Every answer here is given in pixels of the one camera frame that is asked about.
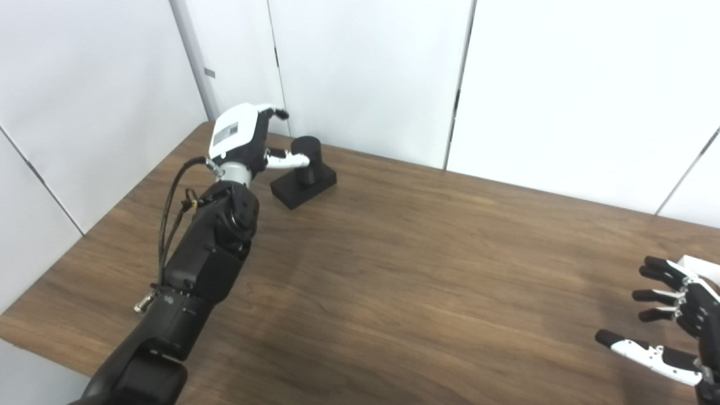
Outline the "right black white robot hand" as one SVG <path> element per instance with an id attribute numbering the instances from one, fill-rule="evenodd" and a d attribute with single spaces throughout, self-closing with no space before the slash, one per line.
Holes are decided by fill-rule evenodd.
<path id="1" fill-rule="evenodd" d="M 660 257 L 646 256 L 638 272 L 669 287 L 668 291 L 646 289 L 632 292 L 636 302 L 661 304 L 638 313 L 638 320 L 643 323 L 673 321 L 696 339 L 697 354 L 629 339 L 607 329 L 596 332 L 597 343 L 666 379 L 694 387 L 699 404 L 718 404 L 718 292 L 702 275 Z"/>

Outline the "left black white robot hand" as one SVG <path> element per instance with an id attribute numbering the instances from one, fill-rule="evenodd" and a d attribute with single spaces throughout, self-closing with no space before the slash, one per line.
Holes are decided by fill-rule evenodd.
<path id="1" fill-rule="evenodd" d="M 308 167 L 311 159 L 307 154 L 267 147 L 270 121 L 289 117 L 286 110 L 271 103 L 240 103 L 222 113 L 214 123 L 206 160 L 216 180 L 250 187 L 266 169 Z"/>

